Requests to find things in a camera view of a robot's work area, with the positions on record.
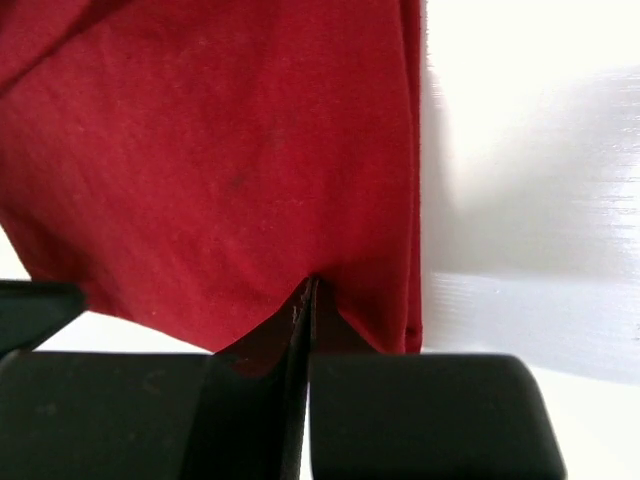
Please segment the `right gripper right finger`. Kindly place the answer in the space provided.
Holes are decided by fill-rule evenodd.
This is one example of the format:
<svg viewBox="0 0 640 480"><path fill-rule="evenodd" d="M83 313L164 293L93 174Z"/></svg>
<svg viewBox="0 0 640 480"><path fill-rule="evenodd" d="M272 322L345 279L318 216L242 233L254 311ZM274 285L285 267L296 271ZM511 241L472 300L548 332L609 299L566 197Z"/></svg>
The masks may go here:
<svg viewBox="0 0 640 480"><path fill-rule="evenodd" d="M563 479L541 390L518 358L383 354L314 286L310 463L316 479Z"/></svg>

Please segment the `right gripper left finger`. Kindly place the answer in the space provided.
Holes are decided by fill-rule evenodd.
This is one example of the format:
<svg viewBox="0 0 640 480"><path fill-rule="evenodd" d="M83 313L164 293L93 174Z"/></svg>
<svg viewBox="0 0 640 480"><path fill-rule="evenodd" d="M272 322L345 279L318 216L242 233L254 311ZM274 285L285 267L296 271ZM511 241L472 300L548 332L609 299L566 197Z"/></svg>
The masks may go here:
<svg viewBox="0 0 640 480"><path fill-rule="evenodd" d="M296 479L313 283L215 354L1 352L5 479Z"/></svg>

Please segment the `red t-shirt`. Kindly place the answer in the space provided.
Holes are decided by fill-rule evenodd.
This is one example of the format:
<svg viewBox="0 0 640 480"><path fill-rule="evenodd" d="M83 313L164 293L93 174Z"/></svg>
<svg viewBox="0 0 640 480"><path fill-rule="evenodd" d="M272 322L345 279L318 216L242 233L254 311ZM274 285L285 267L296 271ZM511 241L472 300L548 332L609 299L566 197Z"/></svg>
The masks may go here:
<svg viewBox="0 0 640 480"><path fill-rule="evenodd" d="M37 280L212 352L316 275L422 345L419 1L5 1L1 225Z"/></svg>

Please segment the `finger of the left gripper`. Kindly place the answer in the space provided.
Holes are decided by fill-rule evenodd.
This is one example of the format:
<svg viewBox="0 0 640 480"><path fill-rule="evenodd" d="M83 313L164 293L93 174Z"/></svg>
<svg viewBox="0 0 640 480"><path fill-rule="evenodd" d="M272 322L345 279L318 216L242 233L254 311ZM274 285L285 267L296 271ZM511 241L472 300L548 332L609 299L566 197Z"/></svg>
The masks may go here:
<svg viewBox="0 0 640 480"><path fill-rule="evenodd" d="M1 281L1 352L33 350L86 311L75 284Z"/></svg>

